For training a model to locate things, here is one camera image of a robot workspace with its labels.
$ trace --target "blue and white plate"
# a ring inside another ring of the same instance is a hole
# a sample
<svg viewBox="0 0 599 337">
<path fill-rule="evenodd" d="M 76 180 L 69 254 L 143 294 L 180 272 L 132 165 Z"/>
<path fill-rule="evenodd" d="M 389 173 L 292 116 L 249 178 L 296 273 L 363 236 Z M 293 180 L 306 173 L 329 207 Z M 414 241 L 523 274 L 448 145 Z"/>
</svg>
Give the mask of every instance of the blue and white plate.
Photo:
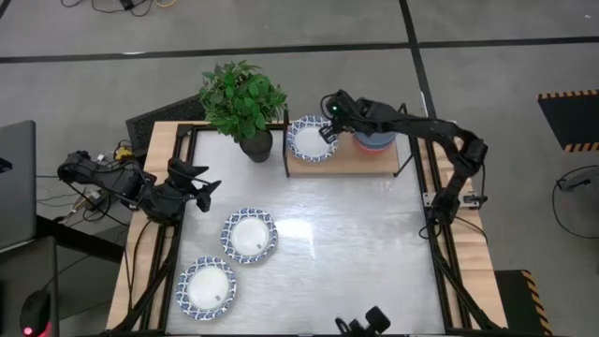
<svg viewBox="0 0 599 337">
<path fill-rule="evenodd" d="M 327 144 L 318 133 L 318 129 L 328 125 L 330 121 L 321 116 L 304 116 L 293 122 L 287 131 L 287 144 L 291 153 L 311 163 L 320 163 L 331 158 L 339 141 L 336 139 Z"/>
<path fill-rule="evenodd" d="M 197 320 L 224 314 L 235 298 L 233 270 L 218 257 L 200 257 L 179 276 L 175 296 L 184 313 Z"/>
<path fill-rule="evenodd" d="M 225 221 L 221 243 L 225 253 L 239 263 L 255 263 L 277 245 L 279 235 L 269 213 L 242 208 Z"/>
</svg>

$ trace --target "gray floor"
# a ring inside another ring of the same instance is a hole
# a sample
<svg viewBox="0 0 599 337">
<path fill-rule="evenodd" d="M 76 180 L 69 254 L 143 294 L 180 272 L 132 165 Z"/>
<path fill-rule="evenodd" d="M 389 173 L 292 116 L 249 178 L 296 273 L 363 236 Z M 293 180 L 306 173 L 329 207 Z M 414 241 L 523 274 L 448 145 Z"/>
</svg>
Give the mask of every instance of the gray floor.
<svg viewBox="0 0 599 337">
<path fill-rule="evenodd" d="M 95 1 L 99 7 L 117 5 Z M 599 32 L 599 5 L 593 0 L 418 0 L 409 5 L 421 41 Z M 89 1 L 63 8 L 58 0 L 13 0 L 0 19 L 0 56 L 406 40 L 394 0 L 179 0 L 170 9 L 154 7 L 145 18 L 96 13 Z M 572 336 L 594 336 L 599 330 L 599 246 L 557 227 L 550 193 L 562 173 L 594 164 L 596 157 L 562 154 L 535 96 L 599 88 L 598 56 L 597 44 L 422 51 L 439 117 L 458 121 L 489 143 L 489 202 L 482 217 L 494 267 L 531 270 L 554 332 Z M 38 173 L 53 174 L 69 152 L 110 151 L 127 136 L 125 119 L 190 96 L 201 84 L 201 71 L 229 59 L 263 66 L 287 90 L 293 116 L 314 113 L 318 99 L 338 88 L 394 105 L 406 102 L 411 113 L 424 113 L 408 50 L 344 51 L 0 65 L 0 125 L 34 119 Z M 68 192 L 58 182 L 38 185 L 41 197 Z M 588 202 L 596 192 L 589 186 L 558 198 L 566 225 L 599 235 L 599 214 Z M 49 217 L 65 211 L 39 210 Z M 82 230 L 96 233 L 113 226 Z M 74 258 L 61 256 L 65 264 Z M 90 259 L 81 267 L 89 268 L 81 275 L 107 272 L 93 282 L 61 279 L 65 290 L 72 290 L 65 296 L 79 297 L 74 294 L 81 285 L 104 290 L 89 299 L 81 296 L 81 308 L 61 308 L 72 314 L 109 300 L 116 277 L 116 268 L 101 261 Z M 62 335 L 98 332 L 107 314 L 104 305 L 70 317 L 61 324 Z"/>
</svg>

